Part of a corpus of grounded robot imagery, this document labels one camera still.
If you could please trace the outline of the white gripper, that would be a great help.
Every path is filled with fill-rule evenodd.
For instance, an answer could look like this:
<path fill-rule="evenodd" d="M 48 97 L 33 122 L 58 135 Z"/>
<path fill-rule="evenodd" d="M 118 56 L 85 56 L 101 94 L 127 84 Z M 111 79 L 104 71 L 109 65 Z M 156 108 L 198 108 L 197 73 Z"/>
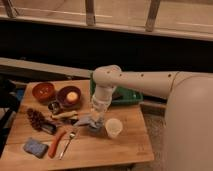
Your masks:
<path fill-rule="evenodd" d="M 104 113 L 112 102 L 112 95 L 115 87 L 103 87 L 97 85 L 92 95 L 92 108 L 95 110 L 91 113 L 94 122 L 102 123 L 104 121 Z"/>

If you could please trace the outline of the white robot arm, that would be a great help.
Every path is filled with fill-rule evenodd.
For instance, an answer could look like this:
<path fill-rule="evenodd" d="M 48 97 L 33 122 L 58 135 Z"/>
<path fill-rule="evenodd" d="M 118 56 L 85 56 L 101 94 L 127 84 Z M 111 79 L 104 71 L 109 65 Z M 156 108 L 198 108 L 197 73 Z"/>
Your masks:
<path fill-rule="evenodd" d="M 167 100 L 166 125 L 213 122 L 213 74 L 184 71 L 125 72 L 117 65 L 94 70 L 92 105 L 105 111 L 117 87 Z"/>

